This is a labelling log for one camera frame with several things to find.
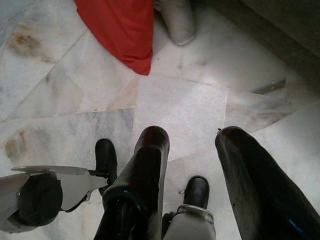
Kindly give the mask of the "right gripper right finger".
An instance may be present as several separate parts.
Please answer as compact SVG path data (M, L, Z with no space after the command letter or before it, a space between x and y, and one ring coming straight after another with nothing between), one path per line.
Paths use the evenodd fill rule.
M320 215L259 142L238 126L215 147L243 240L318 240Z

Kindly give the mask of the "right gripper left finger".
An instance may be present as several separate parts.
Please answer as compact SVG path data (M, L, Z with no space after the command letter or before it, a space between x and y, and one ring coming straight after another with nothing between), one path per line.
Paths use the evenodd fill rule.
M164 182L170 150L167 132L145 128L132 158L102 195L96 240L160 240Z

